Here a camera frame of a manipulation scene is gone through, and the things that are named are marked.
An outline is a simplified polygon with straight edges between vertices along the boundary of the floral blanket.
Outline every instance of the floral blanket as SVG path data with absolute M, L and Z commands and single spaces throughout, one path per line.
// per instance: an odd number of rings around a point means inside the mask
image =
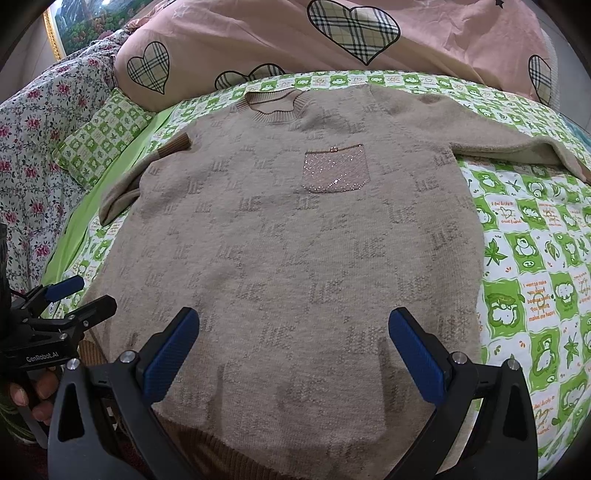
M 84 191 L 51 161 L 60 141 L 88 122 L 115 87 L 119 30 L 51 66 L 0 105 L 0 220 L 8 225 L 8 280 L 36 286 Z

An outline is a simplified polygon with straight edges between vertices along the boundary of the sweater pocket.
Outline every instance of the sweater pocket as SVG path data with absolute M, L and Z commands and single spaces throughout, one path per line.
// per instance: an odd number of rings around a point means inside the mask
M 304 155 L 301 185 L 309 192 L 348 192 L 368 182 L 369 169 L 362 144 L 308 151 Z

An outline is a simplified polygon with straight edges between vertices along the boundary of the ribbed neckline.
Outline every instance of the ribbed neckline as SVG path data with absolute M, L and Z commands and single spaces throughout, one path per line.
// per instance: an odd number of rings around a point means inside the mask
M 271 113 L 264 113 L 256 109 L 256 106 L 261 103 L 273 102 L 281 100 L 292 92 L 299 92 L 298 96 L 293 101 L 292 110 L 276 110 Z M 303 92 L 296 88 L 289 88 L 287 90 L 279 90 L 278 92 L 248 92 L 243 98 L 234 103 L 234 107 L 238 112 L 246 112 L 250 118 L 257 122 L 266 124 L 293 122 L 300 116 L 302 109 L 309 103 L 311 96 L 309 92 Z

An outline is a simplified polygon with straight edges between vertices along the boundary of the sweater sleeve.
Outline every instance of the sweater sleeve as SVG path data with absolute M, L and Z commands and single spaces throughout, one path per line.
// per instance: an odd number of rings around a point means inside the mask
M 106 193 L 100 204 L 99 221 L 102 226 L 110 224 L 127 207 L 139 198 L 139 181 L 146 169 L 156 160 L 172 153 L 190 148 L 186 132 L 176 135 L 156 151 L 146 155 L 131 167 Z
M 413 95 L 374 85 L 370 88 L 398 127 L 418 138 L 447 144 L 455 154 L 513 163 L 562 164 L 581 181 L 591 183 L 591 171 L 554 138 L 530 137 L 443 95 Z

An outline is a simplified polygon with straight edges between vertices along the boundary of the human hand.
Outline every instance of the human hand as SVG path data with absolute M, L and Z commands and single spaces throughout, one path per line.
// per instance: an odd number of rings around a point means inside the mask
M 37 382 L 33 382 L 35 392 L 41 400 L 39 405 L 35 406 L 31 413 L 33 418 L 37 421 L 42 421 L 45 425 L 49 425 L 51 422 L 51 414 L 53 413 L 53 403 L 46 400 L 51 397 L 59 386 L 59 380 L 57 379 L 54 372 L 47 370 L 44 372 Z M 29 398 L 27 392 L 15 383 L 10 384 L 10 397 L 12 401 L 19 407 L 26 407 L 29 405 Z

